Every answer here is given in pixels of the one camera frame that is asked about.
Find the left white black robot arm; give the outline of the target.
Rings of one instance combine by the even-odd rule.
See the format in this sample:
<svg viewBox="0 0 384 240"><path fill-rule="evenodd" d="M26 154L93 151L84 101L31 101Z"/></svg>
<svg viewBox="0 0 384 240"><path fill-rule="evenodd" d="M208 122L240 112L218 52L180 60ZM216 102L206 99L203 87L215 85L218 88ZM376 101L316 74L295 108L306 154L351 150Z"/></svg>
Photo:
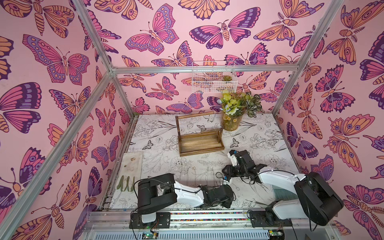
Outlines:
<svg viewBox="0 0 384 240"><path fill-rule="evenodd" d="M132 212L131 221L151 224L158 220L157 212L180 203L197 209L221 206L229 209L236 195L229 185L199 186L183 185L175 180L174 174L164 174L134 183L137 208Z"/></svg>

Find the wooden jewelry display stand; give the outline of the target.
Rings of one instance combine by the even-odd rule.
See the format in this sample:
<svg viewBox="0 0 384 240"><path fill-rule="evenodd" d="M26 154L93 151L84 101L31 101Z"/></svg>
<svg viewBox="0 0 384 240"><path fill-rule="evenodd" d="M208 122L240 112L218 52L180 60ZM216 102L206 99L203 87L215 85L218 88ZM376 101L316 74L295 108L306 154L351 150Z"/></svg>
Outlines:
<svg viewBox="0 0 384 240"><path fill-rule="evenodd" d="M175 116L180 157L219 152L225 149L224 143L222 141L223 128L207 130L201 133L181 135L179 125L180 119L207 116L214 113L214 111L210 111L207 113Z"/></svg>

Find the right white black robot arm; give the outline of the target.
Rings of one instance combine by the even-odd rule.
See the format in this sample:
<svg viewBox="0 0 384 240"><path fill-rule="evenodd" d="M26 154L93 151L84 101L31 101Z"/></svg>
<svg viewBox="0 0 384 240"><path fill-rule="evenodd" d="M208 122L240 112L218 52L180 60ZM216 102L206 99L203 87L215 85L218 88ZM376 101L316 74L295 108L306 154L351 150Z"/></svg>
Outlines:
<svg viewBox="0 0 384 240"><path fill-rule="evenodd" d="M326 226L344 207L341 198L318 173L294 174L256 164L246 150L231 150L228 157L231 164L222 170L225 183L240 178L249 185L272 185L296 196L292 200L277 197L267 205L266 222L269 225L275 221L308 219L317 226Z"/></svg>

